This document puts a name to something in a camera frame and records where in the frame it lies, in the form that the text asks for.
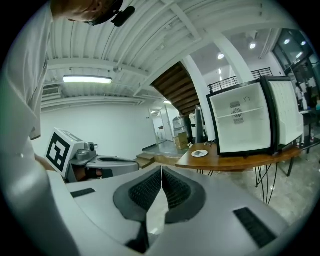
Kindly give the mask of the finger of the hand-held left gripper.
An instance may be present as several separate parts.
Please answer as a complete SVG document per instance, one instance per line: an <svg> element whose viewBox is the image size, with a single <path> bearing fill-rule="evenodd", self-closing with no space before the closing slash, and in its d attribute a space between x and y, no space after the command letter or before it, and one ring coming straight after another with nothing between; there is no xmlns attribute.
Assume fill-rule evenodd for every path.
<svg viewBox="0 0 320 256"><path fill-rule="evenodd" d="M95 159L87 163L88 168L112 170L113 173L131 173L139 170L139 164L131 160L110 159L104 161L103 159Z"/></svg>
<svg viewBox="0 0 320 256"><path fill-rule="evenodd" d="M135 160L125 159L116 156L101 156L98 155L96 159L99 159L102 162L135 162Z"/></svg>

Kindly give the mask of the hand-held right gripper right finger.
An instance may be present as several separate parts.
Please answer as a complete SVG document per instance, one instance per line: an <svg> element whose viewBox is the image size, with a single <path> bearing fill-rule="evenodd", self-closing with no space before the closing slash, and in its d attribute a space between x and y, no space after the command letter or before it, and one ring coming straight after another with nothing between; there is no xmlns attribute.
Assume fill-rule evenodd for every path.
<svg viewBox="0 0 320 256"><path fill-rule="evenodd" d="M286 221L227 180L162 169L169 211L149 256L277 256Z"/></svg>

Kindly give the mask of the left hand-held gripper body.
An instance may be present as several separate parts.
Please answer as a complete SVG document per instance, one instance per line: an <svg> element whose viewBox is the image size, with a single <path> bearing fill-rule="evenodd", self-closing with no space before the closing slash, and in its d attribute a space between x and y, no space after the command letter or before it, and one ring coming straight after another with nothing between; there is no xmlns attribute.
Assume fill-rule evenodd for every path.
<svg viewBox="0 0 320 256"><path fill-rule="evenodd" d="M46 160L64 180L75 182L73 165L84 167L97 155L92 142L85 142L67 130L55 128L47 146Z"/></svg>

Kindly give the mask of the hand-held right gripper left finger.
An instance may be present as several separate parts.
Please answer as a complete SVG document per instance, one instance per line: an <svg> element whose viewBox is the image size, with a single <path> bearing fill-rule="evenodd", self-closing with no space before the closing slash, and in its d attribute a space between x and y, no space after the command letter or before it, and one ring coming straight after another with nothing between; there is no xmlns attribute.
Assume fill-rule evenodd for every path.
<svg viewBox="0 0 320 256"><path fill-rule="evenodd" d="M144 254L149 248L147 213L162 188L162 168L67 184L80 209L121 245Z"/></svg>

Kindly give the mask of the black appliance with yellow label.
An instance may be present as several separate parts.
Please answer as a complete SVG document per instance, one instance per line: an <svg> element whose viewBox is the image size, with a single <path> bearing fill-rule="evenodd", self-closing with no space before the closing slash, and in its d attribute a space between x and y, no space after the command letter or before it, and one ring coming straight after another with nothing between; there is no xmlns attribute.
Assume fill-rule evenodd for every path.
<svg viewBox="0 0 320 256"><path fill-rule="evenodd" d="M288 77L261 76L206 98L220 156L274 155L304 132L304 118Z"/></svg>

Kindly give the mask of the person's left forearm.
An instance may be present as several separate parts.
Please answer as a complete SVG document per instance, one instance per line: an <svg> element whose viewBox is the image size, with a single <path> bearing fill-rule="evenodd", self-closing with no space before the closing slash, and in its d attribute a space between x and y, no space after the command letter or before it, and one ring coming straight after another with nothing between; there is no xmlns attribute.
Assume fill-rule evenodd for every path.
<svg viewBox="0 0 320 256"><path fill-rule="evenodd" d="M34 158L39 162L46 171L55 171L55 169L47 162L47 160L37 154L34 154Z"/></svg>

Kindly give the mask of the person's left hand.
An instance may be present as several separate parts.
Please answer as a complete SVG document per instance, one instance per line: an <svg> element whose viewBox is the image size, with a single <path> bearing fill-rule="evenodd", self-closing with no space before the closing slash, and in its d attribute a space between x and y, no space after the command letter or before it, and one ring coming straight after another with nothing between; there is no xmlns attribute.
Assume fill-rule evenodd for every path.
<svg viewBox="0 0 320 256"><path fill-rule="evenodd" d="M100 178L102 176L102 171L100 169L89 169L86 171L86 168L82 166L75 166L73 172L78 182L86 181L92 177Z"/></svg>

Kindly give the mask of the wooden steps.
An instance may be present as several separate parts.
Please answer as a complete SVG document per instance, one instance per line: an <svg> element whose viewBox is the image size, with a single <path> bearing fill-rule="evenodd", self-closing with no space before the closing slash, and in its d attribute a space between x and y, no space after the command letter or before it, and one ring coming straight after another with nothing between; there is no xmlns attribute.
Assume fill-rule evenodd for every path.
<svg viewBox="0 0 320 256"><path fill-rule="evenodd" d="M141 153L136 156L136 159L134 161L139 164L140 169L145 169L146 167L155 163L155 158L152 154Z"/></svg>

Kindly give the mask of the white air vent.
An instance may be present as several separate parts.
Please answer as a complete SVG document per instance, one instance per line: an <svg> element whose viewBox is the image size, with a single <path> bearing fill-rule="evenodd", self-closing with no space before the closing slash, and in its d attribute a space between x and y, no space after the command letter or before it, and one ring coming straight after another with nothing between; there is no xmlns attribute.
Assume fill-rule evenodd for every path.
<svg viewBox="0 0 320 256"><path fill-rule="evenodd" d="M60 95L60 86L59 85L48 85L43 87L42 96L43 97L53 97Z"/></svg>

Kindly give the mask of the cardboard box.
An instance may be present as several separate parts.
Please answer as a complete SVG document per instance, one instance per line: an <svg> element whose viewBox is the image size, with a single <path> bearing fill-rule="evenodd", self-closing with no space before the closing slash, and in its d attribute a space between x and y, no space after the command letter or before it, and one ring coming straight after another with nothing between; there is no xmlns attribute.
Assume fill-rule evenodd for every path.
<svg viewBox="0 0 320 256"><path fill-rule="evenodd" d="M188 141L188 134L187 132L179 133L174 138L175 146L178 150L183 150L188 147L189 141Z"/></svg>

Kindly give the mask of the person's white shirt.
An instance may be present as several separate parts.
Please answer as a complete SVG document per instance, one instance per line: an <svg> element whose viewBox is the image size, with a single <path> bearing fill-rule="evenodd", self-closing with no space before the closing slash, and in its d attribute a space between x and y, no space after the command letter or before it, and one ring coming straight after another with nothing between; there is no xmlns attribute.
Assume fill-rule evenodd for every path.
<svg viewBox="0 0 320 256"><path fill-rule="evenodd" d="M35 159L53 15L41 7L14 40L0 69L0 155Z"/></svg>

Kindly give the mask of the long ceiling lamp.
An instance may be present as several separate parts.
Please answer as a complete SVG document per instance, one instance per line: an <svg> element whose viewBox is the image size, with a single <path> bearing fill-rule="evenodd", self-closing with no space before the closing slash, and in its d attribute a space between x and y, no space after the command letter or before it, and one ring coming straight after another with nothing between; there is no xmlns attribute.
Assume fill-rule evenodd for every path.
<svg viewBox="0 0 320 256"><path fill-rule="evenodd" d="M96 83L96 84L111 84L112 78L103 76L90 75L65 75L64 83Z"/></svg>

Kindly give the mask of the wooden staircase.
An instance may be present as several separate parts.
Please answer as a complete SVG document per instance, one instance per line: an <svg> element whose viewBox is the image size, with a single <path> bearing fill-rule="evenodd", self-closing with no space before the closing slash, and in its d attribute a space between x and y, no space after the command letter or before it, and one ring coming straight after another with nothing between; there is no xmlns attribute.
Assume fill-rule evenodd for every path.
<svg viewBox="0 0 320 256"><path fill-rule="evenodd" d="M155 88L182 116L194 113L200 105L194 83L181 62L176 63L154 82Z"/></svg>

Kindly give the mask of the black metal railing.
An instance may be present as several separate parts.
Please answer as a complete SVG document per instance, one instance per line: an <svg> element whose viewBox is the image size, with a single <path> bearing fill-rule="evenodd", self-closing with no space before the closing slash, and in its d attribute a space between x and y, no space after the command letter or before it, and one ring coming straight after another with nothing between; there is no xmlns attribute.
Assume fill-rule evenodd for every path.
<svg viewBox="0 0 320 256"><path fill-rule="evenodd" d="M270 67L254 70L251 72L251 74L253 81L259 79L260 77L272 77L274 75ZM211 83L207 87L210 93L214 93L240 84L241 82L237 78L237 76L232 76L230 78L226 78L221 81Z"/></svg>

